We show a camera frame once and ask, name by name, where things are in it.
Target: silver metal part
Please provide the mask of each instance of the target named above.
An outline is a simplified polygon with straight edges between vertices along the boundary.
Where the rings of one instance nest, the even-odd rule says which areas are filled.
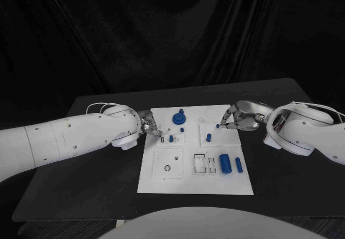
[[[139,111],[139,116],[142,119],[142,133],[147,133],[153,136],[162,136],[163,132],[157,129],[157,124],[153,118],[153,112],[152,111]]]
[[[221,128],[254,131],[260,123],[267,123],[274,108],[256,101],[238,101],[228,109],[221,119]],[[234,115],[234,122],[227,123]]]

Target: table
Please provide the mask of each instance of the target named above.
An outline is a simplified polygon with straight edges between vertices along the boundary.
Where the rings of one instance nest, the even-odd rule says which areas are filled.
[[[159,107],[234,104],[251,99],[279,107],[310,99],[293,79],[79,97],[68,116],[97,102]],[[263,143],[266,128],[240,131],[254,196],[137,194],[144,140],[129,151],[114,148],[38,169],[13,214],[14,221],[133,219],[176,207],[222,207],[279,216],[344,216],[345,166],[315,151],[309,157]]]

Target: black table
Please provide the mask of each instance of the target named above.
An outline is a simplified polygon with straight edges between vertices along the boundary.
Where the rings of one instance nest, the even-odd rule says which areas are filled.
[[[274,107],[292,101],[310,101],[295,80],[279,79],[79,97],[68,116],[84,114],[87,106],[95,102],[114,102],[144,110],[234,104],[244,99]],[[254,196],[137,194],[146,140],[142,136],[139,145],[129,151],[110,145],[42,166],[14,211],[14,221],[133,219],[188,206],[232,208],[273,217],[344,216],[345,166],[318,151],[303,157],[267,146],[263,143],[266,127],[238,133]]]

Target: black backdrop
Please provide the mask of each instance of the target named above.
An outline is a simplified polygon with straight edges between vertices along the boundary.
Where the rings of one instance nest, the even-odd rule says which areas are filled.
[[[344,26],[341,0],[2,1],[0,129],[81,95],[283,77],[345,111]],[[26,183],[2,185],[9,218]]]

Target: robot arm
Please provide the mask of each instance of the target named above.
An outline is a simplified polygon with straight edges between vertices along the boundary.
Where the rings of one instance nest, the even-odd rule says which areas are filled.
[[[124,105],[103,114],[87,114],[0,131],[0,182],[48,163],[104,148],[137,145],[143,133],[160,136],[150,111]]]
[[[267,145],[303,156],[316,148],[332,161],[345,164],[345,123],[334,124],[331,115],[308,105],[292,102],[274,109],[263,103],[240,101],[227,110],[221,127],[253,131],[266,123]],[[235,122],[227,123],[231,114]]]

